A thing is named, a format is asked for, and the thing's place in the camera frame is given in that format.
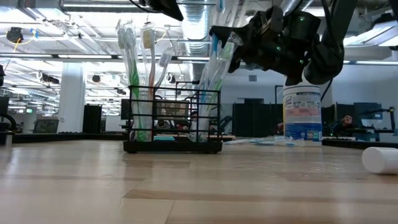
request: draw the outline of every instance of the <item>blue object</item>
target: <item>blue object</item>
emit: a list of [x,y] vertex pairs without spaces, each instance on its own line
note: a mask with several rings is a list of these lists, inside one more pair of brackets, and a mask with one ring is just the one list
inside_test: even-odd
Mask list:
[[154,141],[175,141],[172,136],[154,136]]

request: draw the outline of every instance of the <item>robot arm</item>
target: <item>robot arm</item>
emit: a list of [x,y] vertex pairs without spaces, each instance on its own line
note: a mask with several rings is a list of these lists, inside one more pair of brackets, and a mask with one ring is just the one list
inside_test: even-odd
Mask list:
[[301,82],[303,72],[310,83],[321,85],[343,68],[343,40],[356,3],[357,0],[333,1],[322,41],[317,35],[320,25],[317,17],[302,11],[283,16],[282,9],[277,6],[257,12],[244,27],[213,26],[210,34],[218,36],[223,43],[230,32],[242,38],[244,45],[236,50],[229,72],[239,68],[242,60],[248,65],[259,65],[264,71],[271,69],[286,75],[286,85]]

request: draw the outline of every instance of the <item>person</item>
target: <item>person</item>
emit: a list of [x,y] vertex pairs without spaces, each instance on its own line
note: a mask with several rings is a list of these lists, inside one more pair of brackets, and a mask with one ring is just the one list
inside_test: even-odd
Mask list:
[[155,128],[157,129],[170,129],[169,123],[165,122],[163,119],[159,119],[155,124]]
[[336,124],[333,127],[333,132],[335,134],[344,134],[345,136],[349,136],[352,133],[349,133],[349,129],[354,129],[355,125],[353,123],[353,117],[351,115],[346,115],[341,119],[341,122]]

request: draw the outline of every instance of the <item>container label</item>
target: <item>container label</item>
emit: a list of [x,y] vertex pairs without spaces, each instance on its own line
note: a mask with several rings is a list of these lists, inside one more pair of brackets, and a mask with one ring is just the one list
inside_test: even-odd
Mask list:
[[285,136],[293,139],[322,141],[321,124],[285,124]]
[[291,93],[284,96],[285,136],[311,141],[322,140],[320,94]]

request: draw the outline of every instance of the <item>desk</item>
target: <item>desk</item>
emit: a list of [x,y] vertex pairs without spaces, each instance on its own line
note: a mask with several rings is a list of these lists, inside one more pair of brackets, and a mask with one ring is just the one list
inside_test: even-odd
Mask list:
[[367,172],[360,150],[224,146],[217,155],[122,150],[121,142],[92,140],[2,148],[1,221],[396,224],[398,220],[398,176]]
[[347,129],[347,132],[353,133],[353,136],[358,140],[371,141],[371,139],[375,139],[376,142],[380,141],[380,134],[394,133],[392,129],[372,129],[372,128]]

